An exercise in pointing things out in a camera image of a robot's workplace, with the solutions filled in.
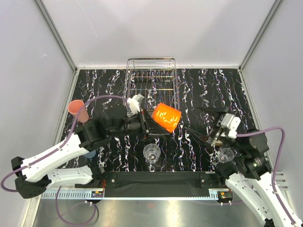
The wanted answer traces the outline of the orange cup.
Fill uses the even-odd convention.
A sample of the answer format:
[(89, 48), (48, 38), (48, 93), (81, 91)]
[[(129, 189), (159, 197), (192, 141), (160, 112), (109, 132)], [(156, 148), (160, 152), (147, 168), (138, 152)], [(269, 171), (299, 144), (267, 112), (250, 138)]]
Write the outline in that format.
[(168, 132), (172, 133), (177, 128), (181, 115), (181, 111), (164, 103), (159, 103), (152, 114), (152, 119)]

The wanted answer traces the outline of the clear faceted glass tumbler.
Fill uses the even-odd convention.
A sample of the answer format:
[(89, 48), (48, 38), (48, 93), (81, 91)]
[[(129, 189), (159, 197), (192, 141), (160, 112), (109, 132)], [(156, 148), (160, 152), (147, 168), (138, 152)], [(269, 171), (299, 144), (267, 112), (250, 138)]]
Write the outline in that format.
[(148, 144), (143, 149), (143, 156), (150, 164), (155, 164), (161, 155), (161, 150), (156, 144)]

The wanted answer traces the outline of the blue plastic cup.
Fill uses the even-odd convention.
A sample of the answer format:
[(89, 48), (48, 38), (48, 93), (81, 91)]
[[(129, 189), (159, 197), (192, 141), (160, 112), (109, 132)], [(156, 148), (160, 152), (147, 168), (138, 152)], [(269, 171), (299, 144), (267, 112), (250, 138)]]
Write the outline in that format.
[(83, 156), (87, 159), (92, 159), (96, 155), (96, 150), (89, 151), (88, 153), (84, 154)]

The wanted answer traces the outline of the pink plastic cup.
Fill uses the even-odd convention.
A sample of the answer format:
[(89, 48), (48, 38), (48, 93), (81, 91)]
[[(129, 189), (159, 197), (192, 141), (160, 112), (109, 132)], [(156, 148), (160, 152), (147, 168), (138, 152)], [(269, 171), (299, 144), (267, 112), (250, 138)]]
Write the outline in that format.
[(89, 114), (82, 100), (73, 100), (68, 105), (68, 112), (73, 115), (80, 123), (86, 123), (89, 120)]

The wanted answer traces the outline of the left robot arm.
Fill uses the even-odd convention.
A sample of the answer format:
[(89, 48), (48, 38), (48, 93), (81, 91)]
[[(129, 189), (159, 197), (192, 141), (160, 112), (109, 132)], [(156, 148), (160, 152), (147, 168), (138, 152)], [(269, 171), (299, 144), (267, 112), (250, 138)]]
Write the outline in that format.
[(128, 116), (124, 106), (111, 107), (100, 117), (78, 126), (70, 137), (48, 150), (31, 158), (12, 159), (12, 168), (17, 175), (16, 190), (22, 198), (30, 199), (47, 189), (60, 186), (102, 187), (105, 180), (97, 164), (89, 163), (83, 167), (65, 169), (60, 169), (59, 166), (104, 147), (114, 137), (139, 135), (149, 139), (169, 134), (145, 109)]

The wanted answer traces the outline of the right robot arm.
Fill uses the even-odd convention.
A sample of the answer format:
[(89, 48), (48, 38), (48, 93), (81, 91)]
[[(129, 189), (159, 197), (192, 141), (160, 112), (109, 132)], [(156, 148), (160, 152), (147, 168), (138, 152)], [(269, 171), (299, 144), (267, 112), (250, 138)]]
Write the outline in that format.
[(214, 117), (215, 124), (208, 135), (187, 128), (197, 142), (226, 144), (238, 151), (235, 156), (228, 153), (227, 148), (222, 149), (214, 173), (201, 174), (201, 186), (227, 187), (237, 194), (263, 227), (301, 227), (303, 221), (278, 188), (276, 168), (271, 168), (266, 156), (269, 147), (265, 133), (268, 130), (251, 129), (238, 134), (241, 120), (229, 108), (200, 107), (200, 110)]

